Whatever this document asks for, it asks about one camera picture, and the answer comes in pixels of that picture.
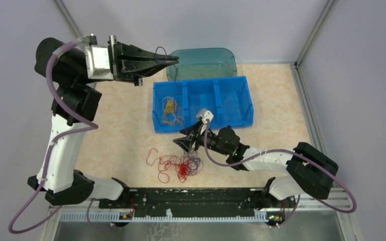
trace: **yellow string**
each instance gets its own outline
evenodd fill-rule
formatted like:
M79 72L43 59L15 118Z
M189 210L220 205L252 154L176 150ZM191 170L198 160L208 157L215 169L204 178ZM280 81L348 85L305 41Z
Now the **yellow string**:
M162 106L162 123L168 124L170 126L184 125L184 118L181 116L181 107L177 104L177 101L174 98L170 96L165 97L162 101ZM168 115L172 115L174 119L169 121Z

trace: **white wall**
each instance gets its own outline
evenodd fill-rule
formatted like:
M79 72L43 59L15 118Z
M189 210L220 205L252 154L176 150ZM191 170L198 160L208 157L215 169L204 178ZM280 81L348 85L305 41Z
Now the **white wall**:
M295 61L327 0L65 0L83 33L150 51L225 47L237 62Z
M301 69L364 238L386 240L386 1L339 1Z
M37 240L41 232L13 235L7 226L33 193L27 178L40 169L50 134L52 98L33 69L46 37L72 39L52 1L0 1L0 241ZM44 218L47 206L40 195L15 228Z

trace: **blue plastic container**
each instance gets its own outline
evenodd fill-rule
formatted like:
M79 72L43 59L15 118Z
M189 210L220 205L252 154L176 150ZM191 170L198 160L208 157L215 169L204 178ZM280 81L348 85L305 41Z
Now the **blue plastic container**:
M163 99L174 97L182 109L183 125L162 123ZM214 114L211 128L249 127L254 119L254 107L245 76L194 79L153 84L153 125L156 133L178 132L198 120L196 114L203 108Z
M166 77L176 80L234 77L236 60L232 51L225 48L181 49L171 53L179 63L166 68Z

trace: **wooden table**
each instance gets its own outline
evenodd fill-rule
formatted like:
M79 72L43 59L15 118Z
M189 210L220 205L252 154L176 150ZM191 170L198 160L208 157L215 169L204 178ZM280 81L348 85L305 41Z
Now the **wooden table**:
M238 75L245 75L254 105L254 124L235 129L241 142L256 148L293 148L298 142L310 142L303 112L288 64L239 64ZM199 157L204 168L196 176L181 183L170 169L170 181L158 181L157 163L146 164L158 155L182 155L182 149L172 139L180 134L156 134L152 122L153 82L166 81L161 71L144 78L142 87L127 83L103 82L97 90L103 96L95 116L98 130L86 133L76 169L93 176L116 177L130 187L258 187L273 176L270 171L235 171L217 166L207 159L204 149ZM226 157L210 152L224 163Z

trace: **metal frame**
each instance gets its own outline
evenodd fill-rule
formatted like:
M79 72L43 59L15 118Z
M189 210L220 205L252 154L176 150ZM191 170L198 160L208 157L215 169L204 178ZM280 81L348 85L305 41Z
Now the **metal frame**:
M68 11L64 2L62 0L53 0L53 2L56 4L56 7L60 11L62 17L67 23L72 34L76 38L82 36L82 33L79 27L77 26L76 22L70 15L70 12ZM322 13L319 16L319 19L317 20L306 44L304 45L298 57L298 60L294 63L290 63L292 75L297 88L298 97L304 113L304 118L306 120L306 125L309 132L310 140L312 144L323 153L326 153L326 149L322 139L322 135L320 133L318 122L316 120L316 117L313 111L312 103L310 101L310 96L307 91L307 84L301 72L301 65L304 62L304 59L306 58L307 54L311 50L314 42L318 38L318 35L322 30L328 15L331 13L331 11L333 10L337 2L338 0L327 1L324 9L322 10ZM338 207L349 208L351 206L351 201L347 197L347 194L342 189L336 188L336 187L331 190L330 198L328 199L328 201L331 205L335 205ZM79 219L79 216L76 216L76 214L79 213L80 211L86 212L88 205L89 203L84 202L79 205L69 205L69 206L63 207L56 215L54 215L51 219L49 219L44 224L40 240L41 241L54 240L57 227L62 216L64 216L64 219L62 219L62 221L85 221L83 220L84 216L82 216L82 219ZM48 214L53 209L54 207L50 207ZM323 210L330 210L330 209L322 205L321 203L317 202L312 197L309 197L308 195L304 195L303 197L301 197L298 211L323 211ZM98 215L97 220L95 221L106 221L106 222L110 221L109 218L111 216L109 216L109 218L106 219L106 218L102 218L103 216L99 215L102 211L100 211L97 204L92 205L90 211L91 211L91 214ZM275 210L268 208L268 209L263 209L261 211L266 212L266 211L275 211ZM110 209L107 212L108 213L127 212L127 210ZM344 239L348 241L350 240L362 241L363 240L362 234L361 234L359 225L357 223L355 214L345 214L345 213L338 212L337 215L338 215L338 220L341 226Z

